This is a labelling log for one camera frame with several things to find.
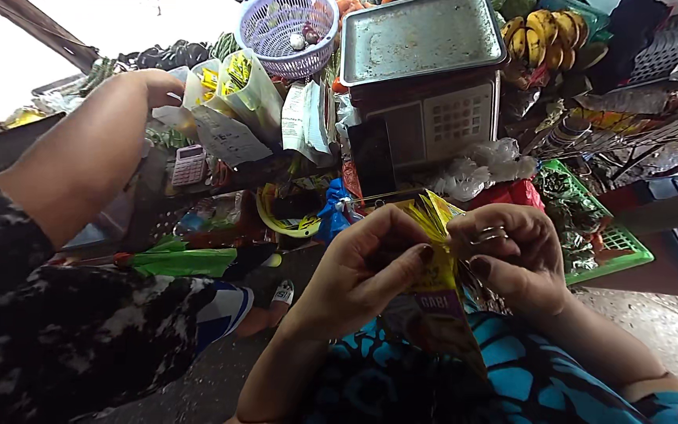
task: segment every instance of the blue and black patterned clothing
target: blue and black patterned clothing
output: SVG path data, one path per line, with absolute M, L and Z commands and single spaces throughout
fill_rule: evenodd
M 300 421 L 678 424 L 678 393 L 630 404 L 516 318 L 472 313 L 468 321 L 487 383 L 462 361 L 387 340 L 371 322 L 332 345 L 306 390 Z

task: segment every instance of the fingernail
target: fingernail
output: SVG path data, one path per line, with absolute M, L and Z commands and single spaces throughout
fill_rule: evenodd
M 429 263 L 433 259 L 433 247 L 430 245 L 425 245 L 423 246 L 423 249 L 420 250 L 420 260 L 423 261 L 423 263 Z
M 470 261 L 472 273 L 481 280 L 487 280 L 490 275 L 490 263 L 482 258 L 475 258 Z

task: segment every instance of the blue plastic bag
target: blue plastic bag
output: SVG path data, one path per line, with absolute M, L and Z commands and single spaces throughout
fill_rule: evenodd
M 318 227 L 318 232 L 313 236 L 314 240 L 330 245 L 334 237 L 339 232 L 350 226 L 350 222 L 346 220 L 342 210 L 344 209 L 337 203 L 342 198 L 351 198 L 350 193 L 344 189 L 344 184 L 341 178 L 332 179 L 326 190 L 326 206 L 318 212 L 318 217 L 321 219 L 321 225 Z

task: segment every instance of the ring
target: ring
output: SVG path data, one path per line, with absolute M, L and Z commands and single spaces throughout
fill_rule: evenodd
M 493 240 L 494 238 L 509 238 L 509 235 L 504 231 L 504 227 L 487 227 L 483 228 L 477 235 L 476 241 L 470 241 L 470 245 L 476 246 L 485 241 Z

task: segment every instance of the purple plastic basket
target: purple plastic basket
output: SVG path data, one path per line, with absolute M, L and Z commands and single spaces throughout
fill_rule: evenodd
M 289 35 L 301 33 L 306 23 L 320 40 L 295 52 L 289 46 Z M 301 79 L 320 71 L 328 62 L 338 26 L 335 0 L 250 0 L 242 4 L 234 38 L 240 47 L 251 48 L 270 74 Z

